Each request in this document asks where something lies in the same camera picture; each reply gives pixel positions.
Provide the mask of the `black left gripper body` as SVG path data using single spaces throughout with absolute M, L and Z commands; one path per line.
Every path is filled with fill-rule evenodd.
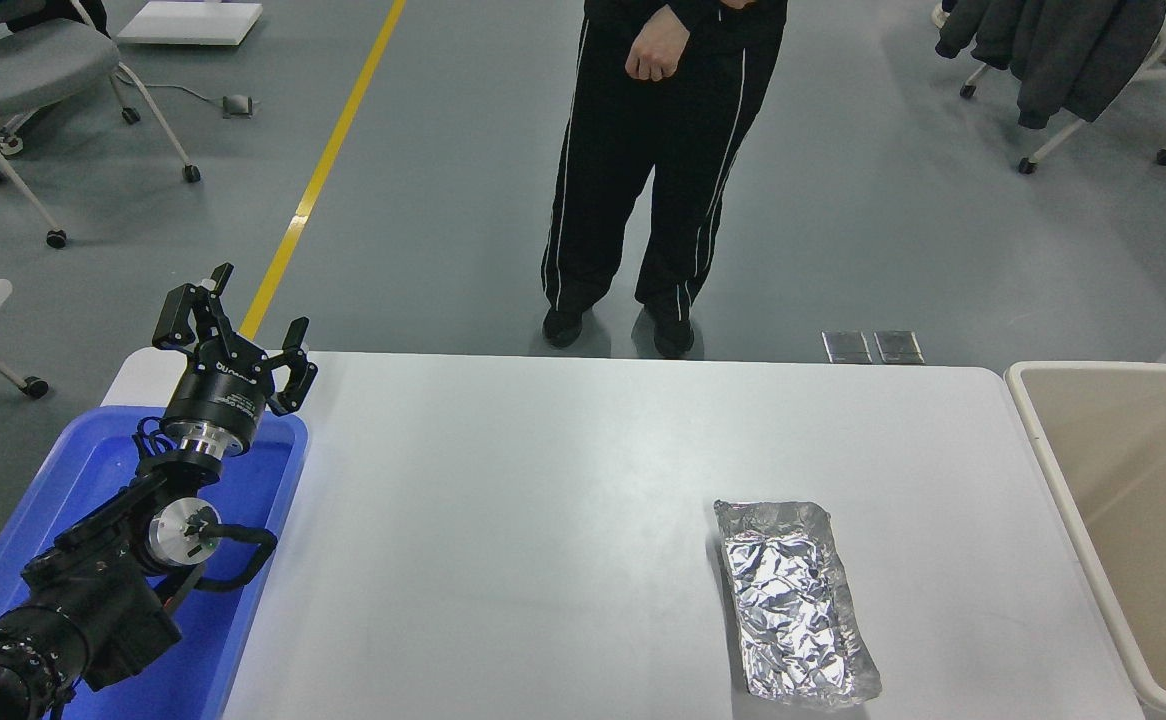
M 254 366 L 266 355 L 259 348 L 237 350 L 226 356 L 217 351 L 187 361 L 185 373 L 173 392 L 161 419 L 167 436 L 181 436 L 194 424 L 208 424 L 234 436 L 253 441 L 267 398 L 275 384 Z

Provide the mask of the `person's left hand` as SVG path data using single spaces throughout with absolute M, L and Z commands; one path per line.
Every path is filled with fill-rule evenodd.
M 660 82 L 675 76 L 691 32 L 663 5 L 644 23 L 630 46 L 625 74 L 641 82 Z

